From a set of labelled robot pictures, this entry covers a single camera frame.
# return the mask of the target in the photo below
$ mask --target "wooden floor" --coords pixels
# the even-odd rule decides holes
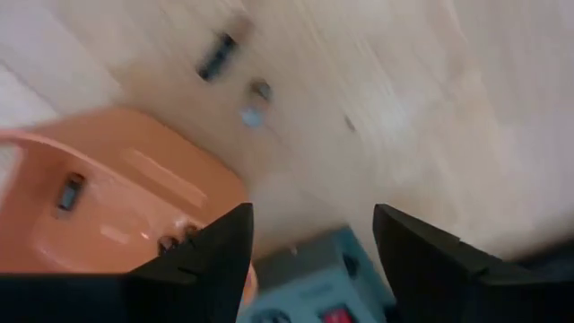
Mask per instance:
[[[560,120],[525,121],[491,103],[498,88],[485,87],[482,70],[497,71],[478,46],[485,34],[458,23],[472,5],[3,0],[0,125],[119,104],[152,114],[245,180],[257,254],[349,223],[374,255],[372,209],[389,203],[515,257],[574,231],[569,192],[553,182],[574,172],[563,162],[548,178],[540,155],[525,166],[553,153],[529,144],[528,127]],[[197,62],[243,11],[254,34],[220,79],[203,82]],[[253,77],[274,89],[258,129],[238,114]]]

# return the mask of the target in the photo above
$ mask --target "orange plastic object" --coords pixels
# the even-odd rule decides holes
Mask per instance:
[[[31,129],[0,131],[19,163],[0,209],[0,272],[121,273],[246,201],[239,178],[141,112],[104,109]],[[71,172],[85,187],[71,212],[57,200]],[[251,267],[243,303],[255,296]]]

